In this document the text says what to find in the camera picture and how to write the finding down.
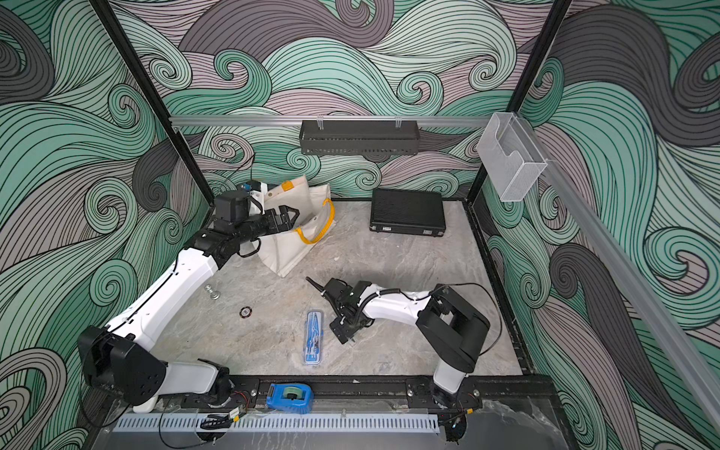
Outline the blue compass set case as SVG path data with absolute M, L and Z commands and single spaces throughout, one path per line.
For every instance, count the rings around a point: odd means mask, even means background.
M 308 366 L 316 366 L 321 363 L 324 336 L 323 322 L 324 315 L 322 311 L 311 310 L 307 314 L 304 363 Z

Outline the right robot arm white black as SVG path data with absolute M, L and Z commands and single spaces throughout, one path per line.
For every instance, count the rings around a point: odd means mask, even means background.
M 444 408 L 455 406 L 464 379 L 483 354 L 491 322 L 452 285 L 406 292 L 369 281 L 354 286 L 341 279 L 324 285 L 310 277 L 306 281 L 333 309 L 336 318 L 330 330 L 342 344 L 377 320 L 415 326 L 439 358 L 432 377 L 433 399 Z

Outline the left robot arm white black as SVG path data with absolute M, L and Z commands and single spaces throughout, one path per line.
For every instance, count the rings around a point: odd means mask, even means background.
M 232 391 L 226 367 L 203 359 L 165 362 L 151 351 L 174 315 L 245 243 L 296 228 L 309 210 L 289 202 L 269 206 L 243 189 L 219 195 L 209 225 L 187 241 L 159 279 L 108 324 L 89 326 L 78 337 L 84 382 L 134 408 L 181 394 L 225 405 Z

